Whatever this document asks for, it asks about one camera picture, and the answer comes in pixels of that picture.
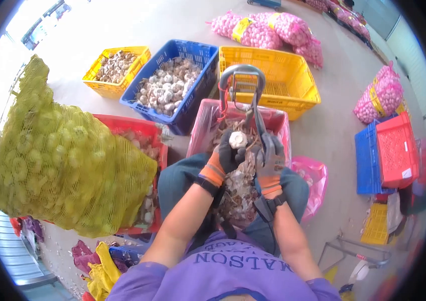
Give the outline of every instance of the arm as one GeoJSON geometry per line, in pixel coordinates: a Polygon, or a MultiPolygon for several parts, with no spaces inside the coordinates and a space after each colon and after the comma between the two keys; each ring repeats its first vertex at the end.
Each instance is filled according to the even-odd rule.
{"type": "Polygon", "coordinates": [[[308,247],[305,233],[291,212],[288,203],[276,208],[273,230],[280,247],[283,260],[304,281],[323,278],[323,274],[308,247]]]}
{"type": "Polygon", "coordinates": [[[185,253],[208,212],[213,196],[198,184],[193,184],[168,214],[141,262],[158,262],[171,268],[185,253]]]}
{"type": "Polygon", "coordinates": [[[206,190],[196,183],[188,189],[165,218],[141,262],[157,262],[172,268],[180,261],[187,244],[208,213],[213,195],[223,183],[226,174],[236,170],[245,160],[245,148],[238,151],[231,149],[229,144],[231,133],[231,130],[227,130],[222,135],[220,144],[198,175],[208,181],[211,189],[206,190]]]}
{"type": "MultiPolygon", "coordinates": [[[[265,152],[256,149],[256,175],[261,194],[265,199],[274,199],[282,194],[280,176],[285,166],[285,154],[283,145],[276,137],[265,133],[262,140],[265,152]]],[[[273,231],[283,260],[301,279],[308,281],[323,277],[318,265],[313,261],[306,236],[286,202],[276,207],[273,231]]]]}

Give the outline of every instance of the white label on crate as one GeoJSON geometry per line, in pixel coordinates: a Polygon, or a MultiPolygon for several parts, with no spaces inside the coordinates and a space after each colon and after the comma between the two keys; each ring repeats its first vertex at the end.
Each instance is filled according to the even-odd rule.
{"type": "Polygon", "coordinates": [[[403,171],[401,173],[402,178],[407,179],[407,178],[411,178],[411,168],[403,171]]]}

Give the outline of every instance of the concrete floor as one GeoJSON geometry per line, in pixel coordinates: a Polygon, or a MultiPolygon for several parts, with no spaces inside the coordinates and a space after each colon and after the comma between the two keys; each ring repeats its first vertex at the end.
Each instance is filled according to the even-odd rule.
{"type": "MultiPolygon", "coordinates": [[[[366,197],[356,194],[354,135],[364,125],[352,110],[383,63],[357,37],[330,17],[296,3],[283,1],[283,6],[287,12],[298,15],[309,24],[323,48],[324,68],[312,68],[322,103],[290,122],[292,154],[320,160],[329,170],[323,207],[312,220],[302,224],[313,256],[318,260],[325,242],[340,232],[347,238],[360,239],[360,229],[370,203],[366,197]]],[[[148,45],[154,54],[169,39],[218,46],[238,45],[212,33],[205,21],[211,21],[228,10],[245,16],[270,11],[248,5],[245,0],[93,0],[89,4],[72,4],[72,8],[35,50],[50,68],[48,84],[54,91],[54,100],[77,105],[91,113],[136,118],[141,117],[132,109],[116,100],[100,97],[81,81],[102,50],[148,45]]],[[[404,89],[411,91],[408,81],[404,82],[404,89]]],[[[407,101],[414,117],[414,129],[421,131],[423,125],[416,99],[412,96],[407,101]]],[[[186,155],[188,141],[189,137],[174,137],[169,150],[169,164],[186,155]]],[[[81,237],[74,231],[65,231],[51,224],[43,223],[43,226],[46,242],[42,248],[46,266],[73,293],[80,294],[86,289],[85,282],[78,277],[81,272],[73,266],[67,251],[81,237]]],[[[96,239],[81,239],[94,248],[96,239]]],[[[338,254],[327,254],[320,268],[327,267],[337,257],[338,254]]],[[[351,261],[339,270],[335,280],[337,287],[346,283],[353,269],[350,266],[356,265],[356,262],[351,261]]],[[[369,291],[374,291],[374,286],[370,286],[369,291]]]]}

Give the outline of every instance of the lap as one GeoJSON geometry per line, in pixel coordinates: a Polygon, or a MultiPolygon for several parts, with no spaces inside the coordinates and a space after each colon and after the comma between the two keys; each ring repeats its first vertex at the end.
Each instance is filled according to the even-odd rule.
{"type": "MultiPolygon", "coordinates": [[[[158,180],[158,197],[162,220],[166,218],[193,184],[199,172],[207,163],[208,158],[206,154],[196,154],[168,166],[161,172],[158,180]]],[[[256,179],[255,184],[257,190],[260,191],[256,179]]],[[[283,170],[280,184],[282,185],[283,193],[287,196],[288,205],[298,222],[300,222],[310,193],[308,184],[289,168],[283,170]]],[[[273,252],[274,241],[270,229],[258,214],[243,232],[261,244],[266,251],[273,252]]]]}

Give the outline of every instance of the glove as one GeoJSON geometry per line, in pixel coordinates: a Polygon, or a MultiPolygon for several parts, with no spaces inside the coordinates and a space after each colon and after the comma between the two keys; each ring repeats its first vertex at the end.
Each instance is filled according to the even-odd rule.
{"type": "Polygon", "coordinates": [[[215,147],[208,163],[198,175],[216,187],[221,186],[227,173],[236,170],[245,161],[246,148],[232,149],[230,146],[232,132],[229,129],[221,136],[220,144],[215,147]]]}
{"type": "Polygon", "coordinates": [[[277,191],[281,190],[280,176],[285,167],[285,154],[283,145],[275,136],[264,133],[262,140],[266,153],[263,153],[259,146],[252,150],[256,158],[256,177],[261,187],[261,194],[265,198],[273,198],[277,195],[277,191]]]}

